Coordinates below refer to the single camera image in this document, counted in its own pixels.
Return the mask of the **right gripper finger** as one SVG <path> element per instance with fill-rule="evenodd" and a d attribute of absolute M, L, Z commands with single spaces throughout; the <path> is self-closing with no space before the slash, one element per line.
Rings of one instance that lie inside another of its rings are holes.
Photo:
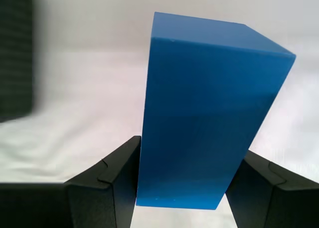
<path fill-rule="evenodd" d="M 239 228 L 317 228 L 319 185 L 251 151 L 226 196 Z"/>
<path fill-rule="evenodd" d="M 141 137 L 133 136 L 63 183 L 2 183 L 3 228 L 128 228 L 138 184 Z"/>

